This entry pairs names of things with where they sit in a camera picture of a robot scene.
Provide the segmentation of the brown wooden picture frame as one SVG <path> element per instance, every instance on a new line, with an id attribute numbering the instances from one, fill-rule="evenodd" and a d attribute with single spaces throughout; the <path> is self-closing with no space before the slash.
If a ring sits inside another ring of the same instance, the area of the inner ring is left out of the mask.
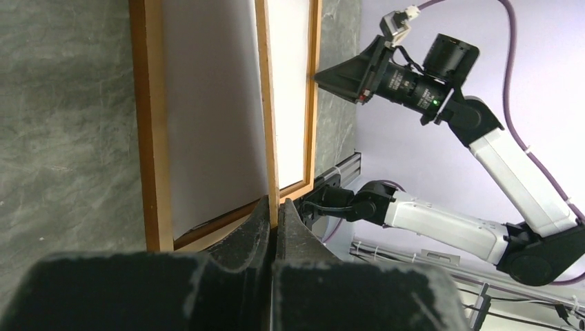
<path id="1" fill-rule="evenodd" d="M 249 215 L 257 205 L 251 202 L 187 232 L 178 239 L 172 234 L 168 114 L 166 109 L 165 64 L 163 61 L 162 1 L 129 1 L 132 62 L 137 111 L 139 163 L 142 184 L 146 248 L 149 252 L 204 250 L 206 239 L 214 244 L 221 232 Z M 321 1 L 308 3 L 308 61 L 304 119 L 303 179 L 280 188 L 280 204 L 310 192 L 315 182 L 317 131 L 317 85 L 311 76 L 319 65 Z"/>

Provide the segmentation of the building photo print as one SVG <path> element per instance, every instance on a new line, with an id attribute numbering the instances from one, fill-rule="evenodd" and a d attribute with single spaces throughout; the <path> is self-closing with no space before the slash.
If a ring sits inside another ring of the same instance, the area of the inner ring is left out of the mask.
<path id="1" fill-rule="evenodd" d="M 308 1 L 269 1 L 279 185 L 304 177 Z M 253 1 L 164 1 L 174 238 L 268 193 Z"/>

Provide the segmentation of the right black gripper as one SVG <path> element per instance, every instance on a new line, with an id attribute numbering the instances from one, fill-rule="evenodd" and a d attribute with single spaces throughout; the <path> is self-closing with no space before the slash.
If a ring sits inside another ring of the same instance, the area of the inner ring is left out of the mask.
<path id="1" fill-rule="evenodd" d="M 351 103 L 374 96 L 414 110 L 421 124 L 431 121 L 473 126 L 479 115 L 462 95 L 462 86 L 479 57 L 479 48 L 438 34 L 422 65 L 403 46 L 377 35 L 353 58 L 313 75 L 319 88 Z"/>

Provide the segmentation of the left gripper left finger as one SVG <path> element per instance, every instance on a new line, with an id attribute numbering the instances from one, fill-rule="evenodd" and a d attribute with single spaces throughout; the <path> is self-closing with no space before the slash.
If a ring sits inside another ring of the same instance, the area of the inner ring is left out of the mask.
<path id="1" fill-rule="evenodd" d="M 37 261 L 2 330 L 263 330 L 268 199 L 202 252 L 61 252 Z"/>

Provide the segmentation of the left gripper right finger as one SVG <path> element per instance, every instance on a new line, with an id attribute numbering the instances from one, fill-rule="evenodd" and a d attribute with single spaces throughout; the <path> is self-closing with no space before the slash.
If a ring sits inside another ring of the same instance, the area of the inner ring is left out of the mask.
<path id="1" fill-rule="evenodd" d="M 467 330 L 457 288 L 420 263 L 343 261 L 303 224 L 295 204 L 279 207 L 272 267 L 274 330 Z"/>

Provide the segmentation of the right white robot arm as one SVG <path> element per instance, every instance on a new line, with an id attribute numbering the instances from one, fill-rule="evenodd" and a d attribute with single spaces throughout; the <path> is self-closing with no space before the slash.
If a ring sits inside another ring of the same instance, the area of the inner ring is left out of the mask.
<path id="1" fill-rule="evenodd" d="M 380 97 L 420 113 L 421 124 L 446 123 L 522 216 L 498 223 L 434 205 L 387 181 L 357 192 L 326 186 L 301 209 L 345 221 L 409 230 L 488 262 L 516 282 L 554 284 L 584 254 L 584 220 L 560 197 L 529 155 L 479 98 L 462 86 L 479 49 L 437 35 L 421 65 L 394 62 L 403 52 L 382 36 L 360 54 L 313 77 L 319 88 L 352 103 Z"/>

